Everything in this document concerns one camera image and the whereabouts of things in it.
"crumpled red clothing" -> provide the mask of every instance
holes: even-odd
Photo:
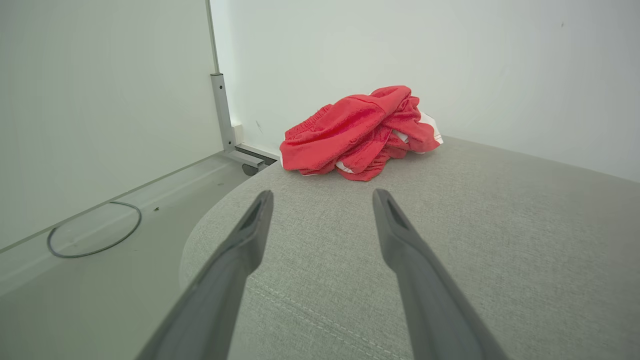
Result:
[[[419,102],[407,86],[389,86],[326,105],[285,133],[282,166],[303,175],[335,169],[349,180],[369,181],[390,158],[432,151],[442,143]]]

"gray fabric surface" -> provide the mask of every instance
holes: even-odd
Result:
[[[412,358],[375,188],[391,192],[513,359],[640,358],[640,184],[446,138],[369,183],[274,164],[201,219],[183,286],[255,196],[275,194],[230,359]]]

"caster wheel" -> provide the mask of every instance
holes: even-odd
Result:
[[[248,176],[254,176],[255,174],[258,173],[258,168],[255,168],[255,167],[253,167],[251,165],[247,165],[247,164],[242,164],[242,170]]]

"stitching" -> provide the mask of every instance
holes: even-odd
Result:
[[[321,327],[320,325],[318,325],[318,324],[314,323],[313,321],[311,321],[311,320],[309,320],[309,319],[307,319],[307,318],[304,318],[304,317],[302,317],[302,316],[300,316],[300,315],[298,315],[298,314],[294,313],[291,309],[287,309],[284,305],[282,305],[282,304],[279,304],[279,303],[275,302],[273,299],[268,298],[268,297],[267,297],[267,296],[265,296],[262,292],[260,292],[258,289],[256,289],[256,288],[252,288],[252,287],[251,287],[251,286],[249,286],[249,285],[247,285],[246,287],[247,287],[248,289],[253,290],[255,293],[257,293],[257,294],[258,294],[258,295],[260,295],[261,297],[264,297],[266,300],[269,300],[269,301],[270,301],[270,302],[272,302],[275,306],[277,306],[277,307],[281,307],[282,309],[284,309],[284,310],[286,310],[286,311],[288,311],[288,312],[292,313],[293,315],[297,316],[297,317],[298,317],[298,318],[300,318],[301,320],[304,320],[304,321],[306,321],[306,322],[310,323],[311,325],[313,325],[313,326],[317,327],[318,329],[320,329],[320,330],[322,330],[322,331],[326,332],[327,334],[334,336],[336,339],[338,339],[338,340],[342,341],[343,343],[345,343],[345,344],[349,345],[350,347],[352,347],[352,348],[354,348],[354,349],[358,350],[359,352],[361,352],[361,353],[363,353],[363,354],[365,354],[365,355],[367,355],[367,356],[369,356],[369,357],[372,357],[372,358],[373,358],[373,359],[375,359],[375,360],[380,360],[380,358],[379,358],[379,357],[377,357],[377,356],[375,356],[375,355],[373,355],[373,354],[370,354],[370,353],[368,353],[368,352],[366,352],[366,351],[362,350],[362,349],[361,349],[361,348],[359,348],[359,347],[354,346],[354,344],[352,344],[352,343],[350,343],[350,342],[346,341],[345,339],[341,338],[340,336],[337,336],[336,334],[334,334],[334,333],[332,333],[331,331],[329,331],[329,330],[325,329],[324,327]]]
[[[309,311],[309,312],[311,312],[311,313],[313,313],[313,314],[315,314],[315,315],[317,315],[317,316],[320,316],[320,318],[322,318],[323,320],[325,320],[325,321],[327,321],[327,322],[330,322],[330,323],[332,323],[332,324],[336,325],[336,326],[337,326],[337,327],[339,327],[340,329],[342,329],[342,330],[344,330],[344,331],[346,331],[346,332],[348,332],[348,333],[350,333],[350,334],[352,334],[352,335],[356,336],[357,338],[360,338],[362,341],[364,341],[364,342],[366,342],[366,343],[368,343],[368,344],[370,344],[370,345],[375,346],[376,348],[378,348],[378,349],[380,349],[380,350],[382,350],[382,351],[386,352],[387,354],[392,355],[392,356],[393,356],[393,357],[395,357],[396,359],[404,360],[402,357],[400,357],[400,356],[398,356],[398,355],[394,354],[393,352],[391,352],[391,351],[389,351],[389,350],[387,350],[387,349],[385,349],[385,348],[381,347],[380,345],[378,345],[378,344],[374,343],[373,341],[370,341],[370,340],[369,340],[369,339],[367,339],[367,338],[363,338],[362,336],[360,336],[360,335],[356,334],[355,332],[353,332],[353,331],[351,331],[351,330],[349,330],[349,329],[345,328],[344,326],[340,325],[339,323],[334,322],[333,320],[330,320],[330,319],[328,319],[328,318],[324,317],[323,315],[320,315],[319,313],[316,313],[315,311],[313,311],[313,310],[309,309],[308,307],[304,306],[303,304],[300,304],[299,302],[296,302],[295,300],[290,299],[290,298],[289,298],[289,297],[287,297],[286,295],[282,295],[281,293],[279,293],[279,292],[277,292],[276,290],[274,290],[274,289],[270,288],[269,286],[267,286],[267,285],[266,285],[266,284],[264,284],[263,282],[261,282],[261,281],[259,281],[259,280],[255,279],[255,278],[253,278],[253,277],[250,277],[249,279],[251,279],[251,280],[253,280],[253,281],[257,282],[258,284],[260,284],[260,285],[262,285],[263,287],[267,288],[267,289],[268,289],[268,290],[270,290],[271,292],[276,293],[276,294],[277,294],[277,295],[279,295],[280,297],[283,297],[283,298],[285,298],[285,299],[287,299],[287,300],[291,301],[292,303],[296,304],[297,306],[302,307],[304,310],[307,310],[307,311]]]

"whiteboard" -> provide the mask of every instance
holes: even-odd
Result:
[[[443,135],[640,181],[640,1],[212,0],[232,121],[407,85]]]
[[[222,150],[205,0],[0,2],[0,249]]]

